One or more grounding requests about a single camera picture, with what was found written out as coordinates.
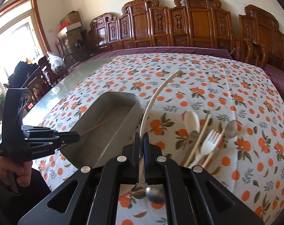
metal screw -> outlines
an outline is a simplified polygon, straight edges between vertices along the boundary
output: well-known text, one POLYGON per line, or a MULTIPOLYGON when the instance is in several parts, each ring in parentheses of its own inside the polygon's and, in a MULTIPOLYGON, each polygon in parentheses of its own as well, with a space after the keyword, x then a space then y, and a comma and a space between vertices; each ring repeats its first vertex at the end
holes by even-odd
POLYGON ((158 160, 158 162, 166 162, 166 161, 167 161, 167 158, 164 157, 164 156, 159 156, 159 157, 157 158, 157 160, 158 160))
POLYGON ((195 166, 195 167, 193 167, 193 171, 194 171, 194 172, 201 173, 202 170, 203 170, 203 168, 202 168, 201 166, 195 166))
POLYGON ((90 170, 91 170, 91 168, 90 168, 89 166, 83 166, 83 167, 80 169, 80 171, 81 171, 82 173, 88 173, 88 172, 90 172, 90 170))
POLYGON ((126 161, 126 156, 119 156, 117 157, 118 162, 125 162, 126 161))

white plastic fork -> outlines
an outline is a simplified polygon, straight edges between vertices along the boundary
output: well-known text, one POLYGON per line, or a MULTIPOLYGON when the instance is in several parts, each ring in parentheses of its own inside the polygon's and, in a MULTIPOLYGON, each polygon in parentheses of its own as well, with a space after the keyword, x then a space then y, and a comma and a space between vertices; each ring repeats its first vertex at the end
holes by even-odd
POLYGON ((197 165, 204 156, 209 155, 212 151, 214 151, 220 141, 220 137, 221 134, 217 131, 211 130, 200 148, 200 153, 196 155, 195 160, 188 166, 188 168, 192 168, 197 165))

plastic bag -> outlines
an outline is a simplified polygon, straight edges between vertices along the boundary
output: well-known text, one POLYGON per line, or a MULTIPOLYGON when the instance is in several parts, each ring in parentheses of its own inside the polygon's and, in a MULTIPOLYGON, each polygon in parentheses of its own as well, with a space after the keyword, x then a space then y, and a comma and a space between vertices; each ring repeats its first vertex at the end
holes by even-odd
POLYGON ((55 73, 58 74, 61 70, 65 68, 65 64, 63 62, 63 59, 60 57, 55 56, 51 52, 47 52, 48 54, 48 60, 51 66, 51 70, 55 73))

tablecloth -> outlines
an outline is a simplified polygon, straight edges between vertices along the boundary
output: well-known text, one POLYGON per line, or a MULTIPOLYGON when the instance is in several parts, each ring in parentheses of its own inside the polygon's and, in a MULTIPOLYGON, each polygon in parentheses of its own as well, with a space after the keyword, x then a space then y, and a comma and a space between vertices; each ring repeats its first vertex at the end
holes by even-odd
MULTIPOLYGON (((151 110, 150 142, 179 163, 191 144, 183 123, 186 111, 194 110, 203 124, 204 110, 210 110, 209 129, 218 131, 236 120, 238 135, 220 142, 207 170, 271 224, 284 207, 284 103, 258 67, 191 54, 117 56, 69 92, 41 126, 69 131, 106 91, 135 93, 145 109, 163 80, 178 69, 184 75, 168 84, 151 110)), ((77 170, 59 151, 36 162, 52 190, 77 170)), ((116 224, 167 224, 165 205, 149 203, 145 186, 137 185, 119 198, 116 224)))

chopstick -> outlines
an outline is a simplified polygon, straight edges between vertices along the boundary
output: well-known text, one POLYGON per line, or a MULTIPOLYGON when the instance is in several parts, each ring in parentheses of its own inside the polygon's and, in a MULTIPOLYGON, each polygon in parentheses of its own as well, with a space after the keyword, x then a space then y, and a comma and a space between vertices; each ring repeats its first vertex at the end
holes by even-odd
POLYGON ((200 131, 200 134, 199 134, 199 136, 198 136, 198 138, 197 138, 197 140, 195 142, 195 145, 194 145, 191 153, 189 154, 187 160, 185 161, 185 163, 183 165, 184 167, 188 167, 188 165, 190 164, 190 162, 191 162, 191 160, 192 160, 192 158, 193 158, 193 156, 194 156, 194 154, 195 154, 195 152, 197 150, 197 147, 200 144, 200 141, 202 140, 202 137, 203 137, 203 135, 204 135, 204 133, 205 133, 205 131, 207 129, 207 126, 208 126, 209 120, 210 120, 210 116, 211 116, 211 113, 209 112, 207 114, 206 121, 204 122, 204 125, 203 125, 203 127, 202 127, 202 129, 200 131))
POLYGON ((86 135, 86 134, 89 134, 89 133, 92 132, 93 130, 95 130, 95 129, 99 128, 100 126, 102 126, 102 125, 104 125, 104 124, 106 124, 106 123, 112 121, 113 119, 116 119, 117 117, 120 117, 121 115, 123 115, 123 114, 125 114, 125 113, 126 113, 126 111, 124 111, 124 112, 122 112, 122 113, 120 113, 120 114, 118 114, 118 115, 116 115, 116 116, 114 116, 114 117, 111 117, 110 119, 107 119, 107 120, 101 122, 100 124, 98 124, 98 125, 94 126, 93 128, 87 130, 87 131, 84 132, 83 134, 80 134, 80 136, 82 137, 82 136, 84 136, 84 135, 86 135))
MULTIPOLYGON (((225 132, 225 128, 222 130, 221 134, 220 134, 220 139, 218 141, 218 143, 221 141, 221 139, 223 138, 223 135, 224 135, 224 132, 225 132)), ((213 154, 214 154, 214 151, 216 150, 216 148, 208 155, 208 157, 206 158, 206 160, 204 161, 204 163, 201 165, 204 169, 207 167, 207 165, 209 164, 209 161, 211 160, 213 154)))

